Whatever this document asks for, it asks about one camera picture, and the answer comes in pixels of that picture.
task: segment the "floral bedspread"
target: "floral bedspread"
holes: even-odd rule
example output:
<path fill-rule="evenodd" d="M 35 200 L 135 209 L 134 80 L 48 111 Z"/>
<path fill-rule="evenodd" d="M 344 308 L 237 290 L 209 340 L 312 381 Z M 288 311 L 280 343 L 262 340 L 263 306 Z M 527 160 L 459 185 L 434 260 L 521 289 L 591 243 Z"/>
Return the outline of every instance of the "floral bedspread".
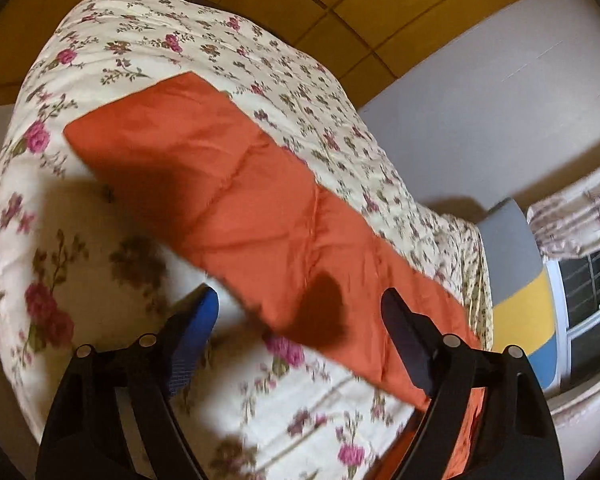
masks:
<path fill-rule="evenodd" d="M 23 414 L 40 439 L 74 348 L 120 348 L 159 330 L 170 305 L 207 282 L 219 292 L 220 318 L 173 407 L 209 477 L 362 478 L 412 407 L 247 320 L 219 283 L 141 232 L 64 141 L 71 120 L 186 71 L 304 160 L 410 265 L 453 294 L 483 346 L 491 344 L 478 231 L 413 200 L 324 67 L 219 10 L 182 0 L 85 0 L 30 69 L 0 153 L 0 357 Z M 139 436 L 128 439 L 138 471 L 150 476 Z"/>

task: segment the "yellow cushion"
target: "yellow cushion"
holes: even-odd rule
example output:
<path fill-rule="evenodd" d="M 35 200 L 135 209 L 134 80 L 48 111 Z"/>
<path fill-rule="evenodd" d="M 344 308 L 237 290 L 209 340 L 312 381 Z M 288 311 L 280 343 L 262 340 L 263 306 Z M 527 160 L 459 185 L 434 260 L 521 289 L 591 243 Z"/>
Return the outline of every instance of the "yellow cushion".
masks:
<path fill-rule="evenodd" d="M 527 286 L 493 307 L 493 351 L 502 352 L 511 344 L 527 355 L 554 335 L 554 300 L 543 267 Z"/>

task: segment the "white wall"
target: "white wall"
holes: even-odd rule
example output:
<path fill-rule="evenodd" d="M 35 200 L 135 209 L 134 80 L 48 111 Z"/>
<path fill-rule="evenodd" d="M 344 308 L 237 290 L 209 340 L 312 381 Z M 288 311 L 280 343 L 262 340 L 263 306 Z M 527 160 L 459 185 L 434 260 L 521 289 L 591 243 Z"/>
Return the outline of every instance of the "white wall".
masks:
<path fill-rule="evenodd" d="M 600 165 L 600 9 L 521 0 L 360 113 L 417 200 L 468 219 L 527 206 Z"/>

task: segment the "pillow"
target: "pillow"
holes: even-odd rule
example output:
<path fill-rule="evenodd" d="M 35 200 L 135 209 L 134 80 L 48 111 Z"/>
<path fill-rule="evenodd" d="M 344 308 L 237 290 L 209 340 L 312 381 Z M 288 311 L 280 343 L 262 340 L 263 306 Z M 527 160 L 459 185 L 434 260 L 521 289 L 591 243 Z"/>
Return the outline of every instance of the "pillow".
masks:
<path fill-rule="evenodd" d="M 507 199 L 478 224 L 493 298 L 493 351 L 522 348 L 543 389 L 557 367 L 555 309 L 546 269 L 526 218 Z"/>

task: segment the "gray cushion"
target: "gray cushion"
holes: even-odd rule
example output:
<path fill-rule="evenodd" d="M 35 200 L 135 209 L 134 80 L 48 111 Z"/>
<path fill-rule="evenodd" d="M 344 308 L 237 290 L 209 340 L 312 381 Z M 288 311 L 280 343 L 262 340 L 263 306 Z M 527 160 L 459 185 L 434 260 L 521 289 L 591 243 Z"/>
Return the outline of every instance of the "gray cushion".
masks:
<path fill-rule="evenodd" d="M 542 258 L 525 215 L 512 198 L 489 211 L 478 230 L 487 255 L 491 297 L 497 305 L 540 274 Z"/>

